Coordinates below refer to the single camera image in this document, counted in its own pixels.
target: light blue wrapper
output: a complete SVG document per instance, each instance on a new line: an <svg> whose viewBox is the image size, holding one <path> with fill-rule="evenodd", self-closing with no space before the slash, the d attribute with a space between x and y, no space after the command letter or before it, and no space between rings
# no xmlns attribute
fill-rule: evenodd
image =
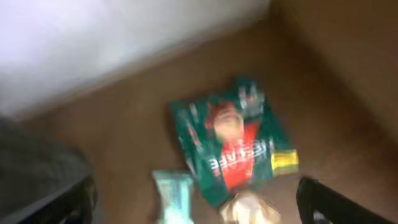
<svg viewBox="0 0 398 224"><path fill-rule="evenodd" d="M190 218L192 176L188 173L168 170L153 171L160 194L161 224L193 224Z"/></svg>

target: green snack bag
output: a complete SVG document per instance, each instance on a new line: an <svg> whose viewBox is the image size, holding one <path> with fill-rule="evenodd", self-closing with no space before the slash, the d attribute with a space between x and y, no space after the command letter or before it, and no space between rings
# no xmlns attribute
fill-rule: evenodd
<svg viewBox="0 0 398 224"><path fill-rule="evenodd" d="M219 207L237 190L298 169L290 145L257 83L172 103L178 139L204 198Z"/></svg>
<svg viewBox="0 0 398 224"><path fill-rule="evenodd" d="M161 224L193 224L190 219L190 197L193 180L190 174L153 171L162 206Z"/></svg>

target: white wall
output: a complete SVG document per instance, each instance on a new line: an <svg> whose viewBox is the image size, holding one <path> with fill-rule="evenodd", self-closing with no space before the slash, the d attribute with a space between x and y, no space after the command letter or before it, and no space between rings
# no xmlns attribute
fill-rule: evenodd
<svg viewBox="0 0 398 224"><path fill-rule="evenodd" d="M269 0L2 0L0 113L15 116Z"/></svg>

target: snack wrapper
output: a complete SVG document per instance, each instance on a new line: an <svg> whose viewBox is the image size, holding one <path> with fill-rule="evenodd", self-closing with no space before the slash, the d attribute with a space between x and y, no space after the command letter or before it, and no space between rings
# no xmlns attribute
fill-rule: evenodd
<svg viewBox="0 0 398 224"><path fill-rule="evenodd" d="M255 193L243 191L226 202L220 209L224 223L278 224L280 214L268 206Z"/></svg>
<svg viewBox="0 0 398 224"><path fill-rule="evenodd" d="M252 79L172 109L185 160L212 207L248 185L298 170L296 150Z"/></svg>
<svg viewBox="0 0 398 224"><path fill-rule="evenodd" d="M177 171L153 171L160 194L161 224L193 224L190 197L193 180L190 174Z"/></svg>

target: wooden floor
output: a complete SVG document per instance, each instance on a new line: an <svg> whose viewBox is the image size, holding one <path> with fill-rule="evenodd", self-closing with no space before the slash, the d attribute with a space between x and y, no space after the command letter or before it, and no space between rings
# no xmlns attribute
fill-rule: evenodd
<svg viewBox="0 0 398 224"><path fill-rule="evenodd" d="M159 198L150 172L186 169L167 104L228 85L249 72L295 143L300 174L261 195L284 223L300 223L295 189L309 175L398 222L398 148L318 59L276 19L203 44L162 65L26 122L78 147L98 180L110 223L153 223ZM196 194L195 223L218 223Z"/></svg>

